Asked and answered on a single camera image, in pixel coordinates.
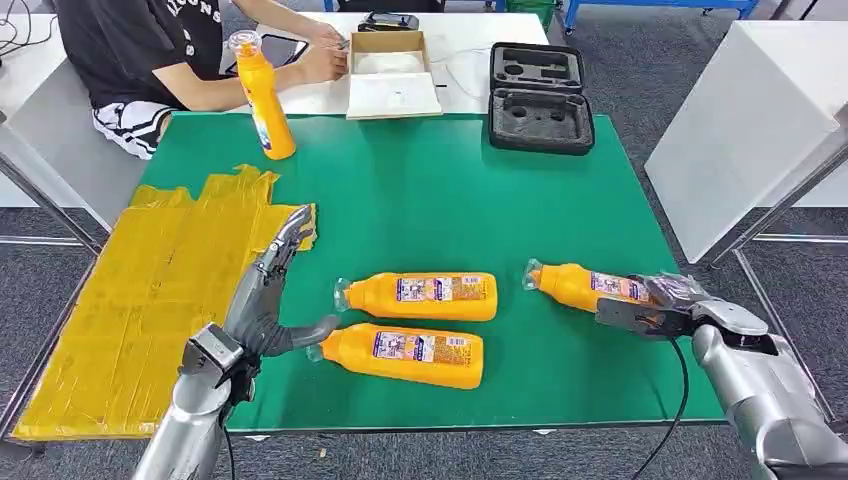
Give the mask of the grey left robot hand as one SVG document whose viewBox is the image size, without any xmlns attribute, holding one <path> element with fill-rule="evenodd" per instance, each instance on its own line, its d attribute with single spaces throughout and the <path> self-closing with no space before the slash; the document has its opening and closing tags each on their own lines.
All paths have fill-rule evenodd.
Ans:
<svg viewBox="0 0 848 480">
<path fill-rule="evenodd" d="M 311 326 L 286 327 L 279 321 L 280 301 L 288 267 L 312 235 L 313 208 L 297 208 L 283 223 L 269 245 L 247 267 L 236 287 L 223 329 L 258 357 L 276 357 L 316 345 L 338 327 L 340 318 L 330 314 Z"/>
</svg>

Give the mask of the person's left hand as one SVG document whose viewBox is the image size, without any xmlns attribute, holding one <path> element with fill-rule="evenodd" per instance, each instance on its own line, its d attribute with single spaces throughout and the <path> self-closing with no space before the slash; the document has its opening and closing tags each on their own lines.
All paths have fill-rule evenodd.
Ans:
<svg viewBox="0 0 848 480">
<path fill-rule="evenodd" d="M 332 25 L 324 22 L 309 22 L 302 35 L 316 46 L 337 50 L 345 49 L 344 37 Z"/>
</svg>

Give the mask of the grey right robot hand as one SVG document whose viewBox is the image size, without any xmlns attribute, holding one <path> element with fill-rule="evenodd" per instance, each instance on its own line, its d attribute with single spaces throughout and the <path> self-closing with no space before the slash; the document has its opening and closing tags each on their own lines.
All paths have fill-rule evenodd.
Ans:
<svg viewBox="0 0 848 480">
<path fill-rule="evenodd" d="M 691 336 L 702 325 L 713 325 L 741 336 L 763 336 L 767 324 L 746 308 L 708 293 L 692 276 L 662 272 L 633 275 L 648 290 L 657 310 L 672 319 L 677 335 Z"/>
</svg>

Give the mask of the person's right hand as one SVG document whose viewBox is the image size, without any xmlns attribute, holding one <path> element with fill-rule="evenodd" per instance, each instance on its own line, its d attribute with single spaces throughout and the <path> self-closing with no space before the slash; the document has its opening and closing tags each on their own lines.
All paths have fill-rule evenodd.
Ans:
<svg viewBox="0 0 848 480">
<path fill-rule="evenodd" d="M 310 46 L 291 65 L 292 84 L 307 85 L 336 81 L 348 72 L 348 52 L 338 46 Z"/>
</svg>

